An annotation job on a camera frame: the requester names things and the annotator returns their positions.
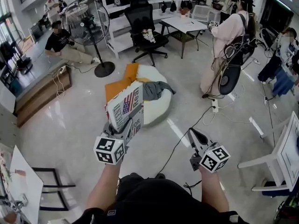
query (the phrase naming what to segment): office chair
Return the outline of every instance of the office chair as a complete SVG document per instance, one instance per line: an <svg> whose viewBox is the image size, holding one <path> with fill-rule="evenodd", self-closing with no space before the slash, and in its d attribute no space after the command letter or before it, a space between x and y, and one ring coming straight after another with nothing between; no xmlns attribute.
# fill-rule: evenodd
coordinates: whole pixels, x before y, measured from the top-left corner
<svg viewBox="0 0 299 224"><path fill-rule="evenodd" d="M168 39L158 32L155 32L155 25L153 22L153 6L147 1L133 0L130 7L125 9L125 16L131 25L131 38L136 47L136 52L139 50L144 51L141 55L137 56L132 62L135 63L137 59L149 55L150 59L155 66L152 54L165 55L167 53L157 51L156 49L168 43ZM144 39L142 35L143 29L151 29L156 40L156 43Z"/></svg>
<svg viewBox="0 0 299 224"><path fill-rule="evenodd" d="M271 46L273 45L274 41L272 40L269 32L267 29L263 28L259 34L260 40L257 40L257 44L261 44L263 47L265 47L265 50L268 51L271 49Z"/></svg>

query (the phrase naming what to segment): shoe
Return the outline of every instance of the shoe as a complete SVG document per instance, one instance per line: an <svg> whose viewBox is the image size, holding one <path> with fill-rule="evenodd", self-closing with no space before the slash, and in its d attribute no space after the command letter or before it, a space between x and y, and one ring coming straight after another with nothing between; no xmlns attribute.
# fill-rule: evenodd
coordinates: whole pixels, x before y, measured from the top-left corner
<svg viewBox="0 0 299 224"><path fill-rule="evenodd" d="M97 57L94 57L94 58L92 59L92 61L93 61L93 62L96 62L96 63L101 63L100 59L97 58Z"/></svg>
<svg viewBox="0 0 299 224"><path fill-rule="evenodd" d="M164 174L157 174L157 176L155 177L155 179L166 179L165 175Z"/></svg>

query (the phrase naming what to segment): black office chair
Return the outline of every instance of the black office chair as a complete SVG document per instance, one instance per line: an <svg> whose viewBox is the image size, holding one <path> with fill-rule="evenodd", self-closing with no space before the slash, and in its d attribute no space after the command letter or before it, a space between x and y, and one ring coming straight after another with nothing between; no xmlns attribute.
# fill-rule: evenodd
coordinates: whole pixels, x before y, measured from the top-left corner
<svg viewBox="0 0 299 224"><path fill-rule="evenodd" d="M152 54L165 55L167 53L157 51L155 49L164 46L168 43L168 39L158 32L155 32L155 25L153 22L153 6L147 1L133 0L130 7L125 9L125 16L130 22L132 30L130 30L133 44L136 47L136 52L143 50L144 52L136 57L132 62L135 63L137 59L149 55L153 66L155 62ZM151 29L156 40L156 43L144 39L142 35L143 29Z"/></svg>

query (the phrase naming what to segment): hand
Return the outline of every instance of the hand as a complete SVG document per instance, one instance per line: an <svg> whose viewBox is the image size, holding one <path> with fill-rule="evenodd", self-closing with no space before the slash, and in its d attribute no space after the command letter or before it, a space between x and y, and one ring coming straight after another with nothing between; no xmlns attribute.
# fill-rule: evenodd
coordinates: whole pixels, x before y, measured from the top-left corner
<svg viewBox="0 0 299 224"><path fill-rule="evenodd" d="M214 176L215 173L210 173L208 170L206 170L203 166L199 166L199 170L201 172L201 176L209 177Z"/></svg>

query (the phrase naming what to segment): black t-shirt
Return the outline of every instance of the black t-shirt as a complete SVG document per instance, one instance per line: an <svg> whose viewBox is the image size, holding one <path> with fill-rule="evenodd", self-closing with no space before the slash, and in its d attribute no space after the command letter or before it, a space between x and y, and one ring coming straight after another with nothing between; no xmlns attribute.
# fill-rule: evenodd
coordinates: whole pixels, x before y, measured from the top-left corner
<svg viewBox="0 0 299 224"><path fill-rule="evenodd" d="M219 213L170 180L145 179L108 210L91 208L73 224L201 223L245 224L236 212Z"/></svg>
<svg viewBox="0 0 299 224"><path fill-rule="evenodd" d="M69 43L68 38L70 36L71 34L65 29L62 29L61 33L59 34L55 34L53 32L48 38L45 49L51 50L53 48L55 52L61 51L66 46L66 44Z"/></svg>

